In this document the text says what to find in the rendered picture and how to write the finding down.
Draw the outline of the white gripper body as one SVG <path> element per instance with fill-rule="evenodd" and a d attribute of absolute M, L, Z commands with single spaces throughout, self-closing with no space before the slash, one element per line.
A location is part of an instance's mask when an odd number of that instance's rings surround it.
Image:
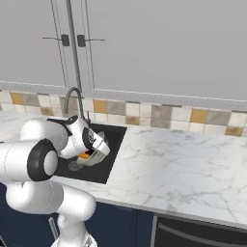
<path fill-rule="evenodd" d="M 95 151 L 98 151 L 103 155 L 109 154 L 110 148 L 108 146 L 108 141 L 106 135 L 102 131 L 94 134 L 93 148 Z"/>

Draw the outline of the black sink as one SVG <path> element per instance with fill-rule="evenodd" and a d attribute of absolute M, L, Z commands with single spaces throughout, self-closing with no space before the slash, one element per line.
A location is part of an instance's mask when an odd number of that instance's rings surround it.
<path fill-rule="evenodd" d="M 93 148 L 81 156 L 59 158 L 57 177 L 73 178 L 105 184 L 112 171 L 118 151 L 126 133 L 126 127 L 90 123 L 95 133 Z"/>

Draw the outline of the pale grey bowl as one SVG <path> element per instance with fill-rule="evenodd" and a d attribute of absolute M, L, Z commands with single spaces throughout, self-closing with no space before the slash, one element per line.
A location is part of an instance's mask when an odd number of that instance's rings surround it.
<path fill-rule="evenodd" d="M 93 151 L 93 152 L 86 151 L 84 153 L 89 154 L 90 157 L 88 159 L 84 159 L 84 158 L 80 158 L 80 157 L 77 156 L 76 163 L 79 166 L 92 167 L 92 166 L 100 163 L 105 158 L 105 155 L 103 155 L 102 153 L 100 153 L 98 151 Z"/>

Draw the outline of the grey curved tap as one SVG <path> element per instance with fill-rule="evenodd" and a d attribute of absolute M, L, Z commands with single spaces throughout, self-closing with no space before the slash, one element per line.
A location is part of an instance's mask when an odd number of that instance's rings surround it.
<path fill-rule="evenodd" d="M 73 92 L 76 92 L 77 93 L 77 98 L 78 98 L 78 103 L 79 103 L 79 112 L 80 112 L 80 116 L 82 119 L 85 120 L 85 117 L 84 117 L 84 112 L 83 112 L 83 104 L 82 104 L 82 96 L 81 96 L 81 92 L 79 91 L 78 88 L 76 87 L 71 87 L 67 94 L 66 94 L 66 97 L 65 97 L 65 107 L 64 107 L 64 110 L 65 110 L 65 113 L 67 114 L 69 112 L 69 98 L 71 96 L 71 94 Z"/>

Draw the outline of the navy base cupboard door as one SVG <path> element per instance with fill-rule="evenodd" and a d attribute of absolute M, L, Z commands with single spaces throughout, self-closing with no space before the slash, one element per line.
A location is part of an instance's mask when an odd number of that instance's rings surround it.
<path fill-rule="evenodd" d="M 0 182 L 0 236 L 7 247 L 50 247 L 55 241 L 48 219 L 58 214 L 26 214 L 6 202 L 6 186 Z"/>
<path fill-rule="evenodd" d="M 86 227 L 98 247 L 150 247 L 152 218 L 152 212 L 97 203 Z"/>

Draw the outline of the black dishwasher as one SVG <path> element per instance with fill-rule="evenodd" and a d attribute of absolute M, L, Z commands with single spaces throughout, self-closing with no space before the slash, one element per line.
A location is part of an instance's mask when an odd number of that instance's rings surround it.
<path fill-rule="evenodd" d="M 158 224 L 209 240 L 247 245 L 247 230 L 205 221 L 154 215 L 151 247 L 213 247 L 181 238 L 158 228 Z"/>

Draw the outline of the grey wall cupboard door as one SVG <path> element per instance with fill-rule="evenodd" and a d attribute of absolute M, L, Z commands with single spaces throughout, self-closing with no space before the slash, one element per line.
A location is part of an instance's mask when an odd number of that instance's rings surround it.
<path fill-rule="evenodd" d="M 247 98 L 247 0 L 72 0 L 98 90 Z"/>
<path fill-rule="evenodd" d="M 76 84 L 67 0 L 0 0 L 0 89 L 51 92 Z"/>

